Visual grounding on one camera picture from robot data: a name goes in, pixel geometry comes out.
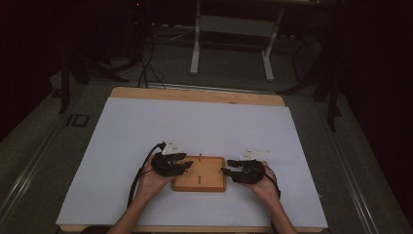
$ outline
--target white paper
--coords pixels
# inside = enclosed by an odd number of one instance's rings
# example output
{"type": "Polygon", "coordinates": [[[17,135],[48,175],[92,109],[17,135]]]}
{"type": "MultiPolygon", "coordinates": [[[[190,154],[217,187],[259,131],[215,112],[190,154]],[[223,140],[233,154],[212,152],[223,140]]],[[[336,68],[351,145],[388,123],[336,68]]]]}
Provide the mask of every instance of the white paper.
{"type": "MultiPolygon", "coordinates": [[[[327,227],[287,107],[111,97],[66,195],[57,224],[114,224],[150,149],[173,139],[188,155],[238,160],[247,147],[277,175],[282,204],[296,227],[327,227]]],[[[268,226],[265,207],[227,178],[224,193],[173,192],[167,186],[138,225],[268,226]]]]}

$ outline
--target wooden table edge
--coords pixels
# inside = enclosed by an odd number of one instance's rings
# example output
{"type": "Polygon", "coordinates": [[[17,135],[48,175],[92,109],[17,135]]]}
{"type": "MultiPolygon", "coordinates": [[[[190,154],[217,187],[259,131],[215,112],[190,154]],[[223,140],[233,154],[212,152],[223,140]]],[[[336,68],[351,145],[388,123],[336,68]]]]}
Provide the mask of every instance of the wooden table edge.
{"type": "MultiPolygon", "coordinates": [[[[66,232],[80,232],[90,225],[61,225],[66,232]]],[[[297,232],[321,232],[322,227],[296,227],[297,232]]],[[[136,226],[134,232],[163,233],[272,233],[269,226],[136,226]]]]}
{"type": "Polygon", "coordinates": [[[258,95],[217,91],[117,87],[112,90],[110,97],[285,106],[282,97],[277,95],[258,95]]]}

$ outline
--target metal stand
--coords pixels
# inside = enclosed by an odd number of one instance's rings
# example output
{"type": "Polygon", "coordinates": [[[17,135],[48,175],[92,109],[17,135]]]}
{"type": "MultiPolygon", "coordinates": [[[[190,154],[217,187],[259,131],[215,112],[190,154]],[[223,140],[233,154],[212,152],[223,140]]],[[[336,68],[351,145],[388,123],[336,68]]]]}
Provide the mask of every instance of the metal stand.
{"type": "Polygon", "coordinates": [[[234,33],[242,35],[269,37],[267,48],[262,52],[262,60],[267,81],[274,81],[273,69],[270,62],[270,54],[282,21],[284,8],[279,10],[276,22],[253,20],[253,19],[232,19],[214,16],[203,16],[201,14],[201,0],[197,1],[197,16],[195,19],[195,44],[192,54],[191,69],[192,75],[198,74],[200,61],[200,33],[201,30],[224,33],[234,33]]]}

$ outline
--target wooden board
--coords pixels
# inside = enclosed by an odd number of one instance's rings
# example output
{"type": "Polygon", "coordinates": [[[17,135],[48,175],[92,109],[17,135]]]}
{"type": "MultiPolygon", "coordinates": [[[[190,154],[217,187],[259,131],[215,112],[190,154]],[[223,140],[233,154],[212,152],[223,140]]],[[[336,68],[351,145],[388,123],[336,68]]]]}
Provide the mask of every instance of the wooden board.
{"type": "Polygon", "coordinates": [[[172,182],[172,190],[179,192],[225,192],[226,179],[221,168],[223,157],[187,156],[177,163],[192,161],[192,166],[172,182]]]}
{"type": "Polygon", "coordinates": [[[167,99],[199,102],[217,102],[251,105],[285,106],[282,97],[275,95],[224,93],[213,91],[158,90],[117,87],[112,98],[167,99]]]}

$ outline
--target dark background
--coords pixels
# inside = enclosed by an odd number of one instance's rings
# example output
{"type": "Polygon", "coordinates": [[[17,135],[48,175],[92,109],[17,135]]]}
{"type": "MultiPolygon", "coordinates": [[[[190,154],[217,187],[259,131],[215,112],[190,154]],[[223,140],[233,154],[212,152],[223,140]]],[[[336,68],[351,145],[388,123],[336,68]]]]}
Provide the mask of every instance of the dark background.
{"type": "MultiPolygon", "coordinates": [[[[193,25],[195,2],[154,0],[150,6],[152,21],[171,26],[193,25]]],[[[0,2],[0,140],[52,92],[48,78],[60,70],[64,51],[89,50],[103,58],[109,52],[124,51],[123,56],[127,56],[125,35],[130,17],[125,3],[0,2]]],[[[300,35],[302,11],[285,13],[281,34],[300,35]]],[[[347,96],[412,225],[411,13],[410,1],[349,2],[339,14],[324,54],[342,63],[340,91],[347,96]]]]}

